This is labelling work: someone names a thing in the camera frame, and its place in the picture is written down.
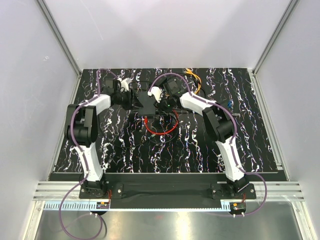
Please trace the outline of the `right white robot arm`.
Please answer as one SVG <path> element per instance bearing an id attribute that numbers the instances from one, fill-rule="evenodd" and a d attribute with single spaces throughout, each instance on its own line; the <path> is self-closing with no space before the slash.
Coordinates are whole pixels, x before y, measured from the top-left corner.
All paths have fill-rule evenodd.
<path id="1" fill-rule="evenodd" d="M 223 188 L 230 197 L 239 198 L 244 194 L 249 180 L 237 151 L 237 124 L 233 115 L 227 106 L 196 95 L 189 86 L 180 88 L 176 80 L 164 79 L 167 75 L 170 73 L 154 80 L 148 96 L 153 96 L 163 111 L 181 107 L 203 117 L 206 133 L 218 146 L 225 166 L 226 184 Z"/>

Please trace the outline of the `black network switch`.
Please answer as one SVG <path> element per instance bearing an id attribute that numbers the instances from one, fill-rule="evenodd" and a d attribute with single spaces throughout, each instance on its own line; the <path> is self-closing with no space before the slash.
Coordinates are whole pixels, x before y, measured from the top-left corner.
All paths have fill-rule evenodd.
<path id="1" fill-rule="evenodd" d="M 146 91 L 137 95 L 138 110 L 137 113 L 141 117 L 154 117 L 156 115 L 155 99 L 149 96 Z"/>

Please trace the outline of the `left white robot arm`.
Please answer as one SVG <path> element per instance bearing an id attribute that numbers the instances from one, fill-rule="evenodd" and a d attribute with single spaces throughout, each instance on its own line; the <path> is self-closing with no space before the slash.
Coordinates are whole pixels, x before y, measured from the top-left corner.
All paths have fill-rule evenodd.
<path id="1" fill-rule="evenodd" d="M 79 156 L 83 169 L 83 179 L 80 181 L 82 190 L 97 198 L 103 198 L 108 193 L 96 149 L 99 114 L 113 105 L 132 110 L 136 97 L 130 88 L 131 83 L 130 78 L 106 80 L 104 89 L 99 85 L 91 99 L 67 106 L 64 137 L 73 144 Z"/>

